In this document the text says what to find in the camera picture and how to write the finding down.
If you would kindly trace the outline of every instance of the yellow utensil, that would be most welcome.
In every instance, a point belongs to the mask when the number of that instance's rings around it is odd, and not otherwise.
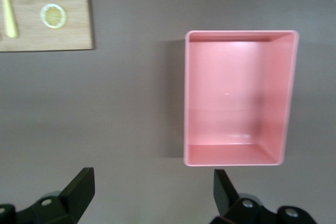
[[[11,0],[2,0],[2,6],[4,10],[4,22],[5,22],[6,34],[10,38],[17,38],[18,32],[15,23],[15,17]]]

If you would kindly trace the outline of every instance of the lemon slice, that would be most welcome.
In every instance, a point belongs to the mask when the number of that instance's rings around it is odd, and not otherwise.
[[[67,21],[65,10],[56,4],[47,4],[42,7],[40,15],[43,23],[54,29],[63,27]]]

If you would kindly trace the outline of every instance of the pink bin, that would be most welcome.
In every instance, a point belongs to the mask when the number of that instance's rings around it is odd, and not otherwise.
[[[186,35],[186,165],[282,163],[297,45],[296,31]]]

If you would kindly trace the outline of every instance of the silver bolt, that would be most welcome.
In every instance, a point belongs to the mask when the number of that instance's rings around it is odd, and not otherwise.
[[[45,199],[44,201],[42,201],[41,205],[42,206],[48,206],[51,202],[52,202],[51,199]]]
[[[287,209],[285,210],[285,212],[286,212],[286,214],[288,214],[290,217],[294,217],[294,218],[299,217],[298,212],[296,212],[296,210],[294,210],[294,209],[292,209],[292,208],[287,208]]]
[[[243,205],[244,205],[244,207],[248,207],[248,208],[253,207],[252,201],[250,201],[248,199],[243,200]]]

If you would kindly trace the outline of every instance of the gray surface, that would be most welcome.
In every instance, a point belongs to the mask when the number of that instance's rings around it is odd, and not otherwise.
[[[213,168],[186,167],[183,39],[192,29],[300,33],[285,162],[228,167],[270,210],[336,223],[336,0],[92,0],[96,49],[0,54],[0,202],[23,209],[85,166],[80,223],[209,223]]]

